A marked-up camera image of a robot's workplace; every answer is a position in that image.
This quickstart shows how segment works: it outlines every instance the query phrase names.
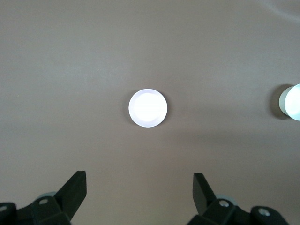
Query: white circular object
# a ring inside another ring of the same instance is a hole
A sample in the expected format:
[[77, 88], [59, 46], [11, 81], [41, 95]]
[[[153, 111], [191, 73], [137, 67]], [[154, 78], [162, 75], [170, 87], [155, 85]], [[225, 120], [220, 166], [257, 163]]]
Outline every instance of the white circular object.
[[282, 92], [279, 98], [279, 107], [283, 113], [300, 121], [300, 84]]
[[155, 127], [167, 115], [167, 102], [157, 90], [143, 89], [135, 93], [129, 102], [131, 119], [144, 128]]

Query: gray surface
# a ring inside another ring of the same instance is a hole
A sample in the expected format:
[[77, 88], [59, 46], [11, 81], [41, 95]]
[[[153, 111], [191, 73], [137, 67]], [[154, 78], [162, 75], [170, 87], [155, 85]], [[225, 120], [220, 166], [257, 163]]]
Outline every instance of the gray surface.
[[[300, 224], [300, 123], [276, 105], [300, 83], [298, 6], [1, 0], [0, 202], [23, 207], [86, 170], [74, 225], [184, 225], [202, 172], [244, 210]], [[154, 128], [127, 112], [144, 88], [169, 105]]]

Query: silver bolt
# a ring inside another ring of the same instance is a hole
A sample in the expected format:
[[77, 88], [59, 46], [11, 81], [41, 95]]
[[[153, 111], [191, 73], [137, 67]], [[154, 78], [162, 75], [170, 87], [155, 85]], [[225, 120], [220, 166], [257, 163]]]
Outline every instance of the silver bolt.
[[222, 206], [222, 207], [228, 207], [228, 206], [229, 206], [229, 203], [226, 202], [225, 200], [219, 201], [219, 204], [220, 204], [220, 206]]
[[266, 216], [266, 217], [270, 216], [270, 212], [267, 211], [266, 209], [260, 208], [260, 209], [258, 209], [258, 212], [263, 216]]
[[0, 207], [0, 212], [3, 212], [7, 209], [8, 207], [6, 205], [3, 205]]
[[39, 201], [40, 205], [46, 204], [48, 202], [48, 199], [42, 199], [41, 201]]

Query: black metal part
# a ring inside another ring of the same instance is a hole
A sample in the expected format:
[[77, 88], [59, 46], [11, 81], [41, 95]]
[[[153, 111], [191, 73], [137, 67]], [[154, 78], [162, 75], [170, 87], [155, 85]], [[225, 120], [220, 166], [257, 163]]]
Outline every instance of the black metal part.
[[202, 173], [194, 173], [193, 199], [199, 215], [187, 225], [288, 225], [269, 207], [255, 206], [248, 213], [229, 200], [217, 199]]
[[0, 203], [0, 225], [70, 225], [86, 193], [86, 173], [77, 171], [54, 197], [41, 197], [19, 210], [14, 203]]

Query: beige background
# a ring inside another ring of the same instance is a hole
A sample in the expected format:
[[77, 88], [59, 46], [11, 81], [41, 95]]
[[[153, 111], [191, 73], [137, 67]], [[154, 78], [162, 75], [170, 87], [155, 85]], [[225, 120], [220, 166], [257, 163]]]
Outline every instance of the beige background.
[[[185, 225], [198, 172], [300, 224], [300, 123], [277, 106], [300, 83], [300, 3], [281, 3], [0, 0], [0, 202], [86, 170], [74, 225]], [[168, 102], [154, 128], [128, 114], [144, 88]]]

